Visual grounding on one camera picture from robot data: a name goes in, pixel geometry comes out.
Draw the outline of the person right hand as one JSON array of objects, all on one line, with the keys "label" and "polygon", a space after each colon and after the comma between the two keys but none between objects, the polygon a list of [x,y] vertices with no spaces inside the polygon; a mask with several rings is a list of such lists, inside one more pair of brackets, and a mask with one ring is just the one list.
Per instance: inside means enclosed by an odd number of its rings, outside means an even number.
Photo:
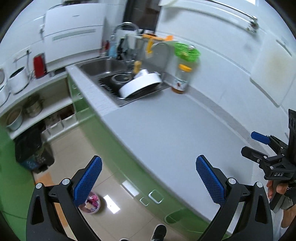
[{"label": "person right hand", "polygon": [[[277,192],[279,194],[285,194],[285,192],[287,191],[288,188],[288,184],[286,183],[280,183],[277,185],[276,188],[274,188],[273,186],[273,181],[269,180],[267,182],[267,188],[268,188],[268,193],[267,196],[269,199],[271,199],[273,197],[274,192]],[[283,211],[283,218],[281,221],[281,227],[282,228],[286,228],[289,227],[292,223],[292,221],[295,218],[295,205],[292,206],[291,208],[284,210]]]}]

